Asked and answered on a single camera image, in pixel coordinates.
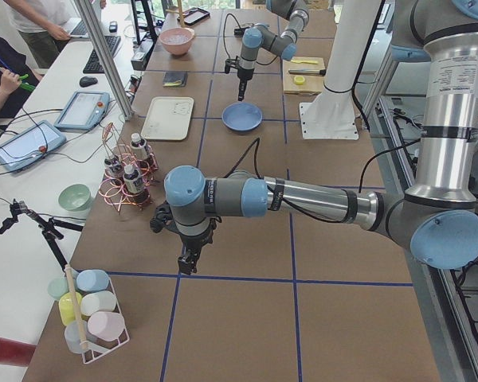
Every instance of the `wooden cutting board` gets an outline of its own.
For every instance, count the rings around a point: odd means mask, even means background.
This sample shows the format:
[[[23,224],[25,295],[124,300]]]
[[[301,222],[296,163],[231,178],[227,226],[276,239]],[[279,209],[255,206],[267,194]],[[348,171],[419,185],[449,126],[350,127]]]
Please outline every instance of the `wooden cutting board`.
[[[322,57],[293,57],[293,60],[315,60],[318,64],[297,64],[291,61],[283,61],[284,93],[286,94],[319,94],[322,92],[323,76],[304,76],[305,82],[302,85],[294,84],[295,74],[288,74],[289,69],[325,69]]]

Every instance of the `brown table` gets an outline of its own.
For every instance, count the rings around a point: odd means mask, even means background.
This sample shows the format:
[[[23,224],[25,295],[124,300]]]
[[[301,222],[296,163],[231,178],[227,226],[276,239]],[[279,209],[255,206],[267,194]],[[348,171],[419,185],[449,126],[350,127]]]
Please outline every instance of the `brown table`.
[[[263,10],[233,10],[240,22],[286,21]],[[237,134],[221,122],[237,98],[238,79],[224,74],[221,30],[225,11],[195,26],[196,40],[183,57],[156,47],[134,102],[137,116],[123,136],[138,132],[153,96],[190,96],[194,113],[183,142],[152,142],[159,179],[175,166],[198,166],[222,176],[256,137],[260,172],[318,185],[357,189],[365,161],[374,154],[369,135],[358,141],[305,141],[299,102],[283,95],[279,61],[257,66],[245,100],[264,121]],[[240,51],[232,36],[229,51]],[[298,41],[298,55],[328,62],[333,14],[312,11]],[[260,62],[271,56],[262,52]],[[167,69],[189,71],[185,88],[163,88]],[[242,168],[253,171],[248,156]],[[372,164],[366,186],[383,189]],[[400,248],[350,225],[323,224],[284,212],[261,219],[223,219],[214,243],[202,250],[196,275],[178,274],[182,245],[169,232],[149,229],[155,203],[117,214],[96,199],[72,258],[77,269],[112,275],[131,341],[91,365],[71,354],[54,306],[24,381],[437,381],[416,295]]]

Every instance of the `khaki pants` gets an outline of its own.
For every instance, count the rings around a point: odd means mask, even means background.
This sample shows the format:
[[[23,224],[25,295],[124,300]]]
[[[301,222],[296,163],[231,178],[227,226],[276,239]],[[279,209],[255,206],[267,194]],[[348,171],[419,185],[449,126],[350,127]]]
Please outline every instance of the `khaki pants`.
[[[49,35],[48,32],[24,33],[19,32],[32,52],[33,58],[39,68],[49,68],[57,59],[67,41],[58,41]]]

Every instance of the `laptop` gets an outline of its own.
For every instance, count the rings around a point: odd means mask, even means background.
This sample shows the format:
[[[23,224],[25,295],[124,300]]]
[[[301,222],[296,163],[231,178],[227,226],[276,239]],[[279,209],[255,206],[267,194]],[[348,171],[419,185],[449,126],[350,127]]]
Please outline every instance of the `laptop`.
[[[100,0],[92,1],[92,9],[96,13],[97,20],[101,21]],[[73,38],[88,38],[87,28],[81,18],[70,18],[65,24],[62,24],[62,28]]]

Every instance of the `green bowl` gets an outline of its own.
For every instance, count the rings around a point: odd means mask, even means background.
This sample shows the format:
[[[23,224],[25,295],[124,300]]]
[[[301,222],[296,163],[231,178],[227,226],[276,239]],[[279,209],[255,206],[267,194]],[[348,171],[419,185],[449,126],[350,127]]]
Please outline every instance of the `green bowl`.
[[[67,211],[83,211],[91,201],[90,189],[86,185],[70,185],[58,197],[58,204]]]

